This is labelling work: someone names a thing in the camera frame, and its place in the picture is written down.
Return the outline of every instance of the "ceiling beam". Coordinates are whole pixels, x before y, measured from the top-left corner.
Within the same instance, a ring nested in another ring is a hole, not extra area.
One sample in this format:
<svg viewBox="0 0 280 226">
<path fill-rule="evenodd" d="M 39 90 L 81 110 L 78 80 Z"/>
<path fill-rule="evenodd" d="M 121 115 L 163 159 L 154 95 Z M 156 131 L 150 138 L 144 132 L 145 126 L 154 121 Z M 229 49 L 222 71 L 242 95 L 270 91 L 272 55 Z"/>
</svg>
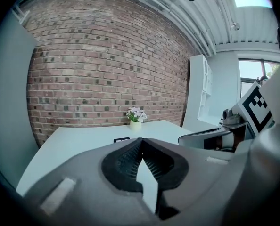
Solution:
<svg viewBox="0 0 280 226">
<path fill-rule="evenodd" d="M 279 53 L 280 50 L 278 44 L 270 44 L 270 43 L 226 43 L 219 44 L 215 46 L 216 52 L 224 52 L 224 51 L 242 51 L 242 50 L 254 50 L 254 51 L 264 51 L 264 52 L 272 52 Z"/>
</svg>

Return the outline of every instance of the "white table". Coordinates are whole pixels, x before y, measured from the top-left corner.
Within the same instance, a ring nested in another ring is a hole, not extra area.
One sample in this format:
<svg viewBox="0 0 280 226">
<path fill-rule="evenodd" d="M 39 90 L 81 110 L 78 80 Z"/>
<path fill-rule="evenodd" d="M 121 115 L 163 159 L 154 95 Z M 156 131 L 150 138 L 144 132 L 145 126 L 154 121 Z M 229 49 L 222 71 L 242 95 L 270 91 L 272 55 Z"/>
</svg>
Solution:
<svg viewBox="0 0 280 226">
<path fill-rule="evenodd" d="M 20 179 L 16 191 L 24 196 L 41 177 L 71 157 L 105 145 L 113 139 L 154 138 L 178 145 L 178 138 L 191 132 L 168 121 L 154 121 L 142 124 L 139 132 L 127 126 L 96 128 L 58 128 L 39 149 Z"/>
</svg>

